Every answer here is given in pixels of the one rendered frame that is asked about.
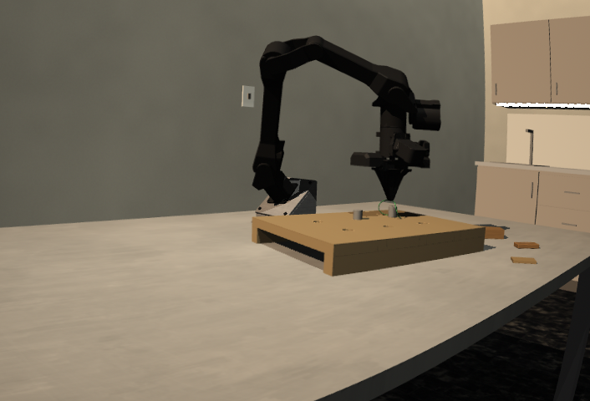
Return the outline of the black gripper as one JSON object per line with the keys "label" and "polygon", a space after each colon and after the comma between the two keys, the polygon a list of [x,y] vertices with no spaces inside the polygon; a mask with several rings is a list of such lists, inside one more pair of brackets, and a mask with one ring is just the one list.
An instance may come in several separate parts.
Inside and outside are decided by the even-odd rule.
{"label": "black gripper", "polygon": [[[375,153],[354,152],[350,160],[350,165],[372,167],[372,170],[375,171],[379,178],[388,201],[394,200],[403,177],[408,172],[412,171],[408,169],[408,166],[430,168],[430,159],[428,156],[424,157],[423,164],[408,164],[404,162],[403,159],[395,157],[397,156],[396,152],[395,156],[389,156],[389,144],[392,137],[394,137],[394,133],[399,133],[400,138],[405,138],[406,129],[380,127],[380,132],[376,132],[376,137],[380,137],[380,139],[379,151],[376,151],[375,153],[380,153],[383,159],[381,158],[381,155]],[[389,158],[389,160],[387,160],[387,158]],[[395,160],[395,158],[398,158],[398,160]]]}

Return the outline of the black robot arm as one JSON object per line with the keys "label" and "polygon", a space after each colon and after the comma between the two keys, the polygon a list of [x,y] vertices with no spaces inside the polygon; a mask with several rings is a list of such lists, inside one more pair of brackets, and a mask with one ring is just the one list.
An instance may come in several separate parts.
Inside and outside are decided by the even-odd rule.
{"label": "black robot arm", "polygon": [[[301,47],[304,45],[305,47]],[[440,130],[440,101],[415,99],[402,71],[370,63],[320,36],[269,43],[259,63],[264,86],[262,125],[260,142],[252,166],[256,173],[252,186],[268,192],[270,197],[267,203],[287,203],[298,187],[298,183],[291,183],[280,171],[285,144],[285,140],[278,138],[281,87],[288,70],[313,60],[368,85],[378,95],[372,106],[380,107],[380,127],[406,129],[408,112],[409,124],[412,124],[413,129]],[[394,133],[388,155],[395,156],[395,151],[397,156],[409,164],[422,164],[424,157],[430,155],[430,143],[426,140],[413,142],[410,140],[410,134],[400,138],[399,133]]]}

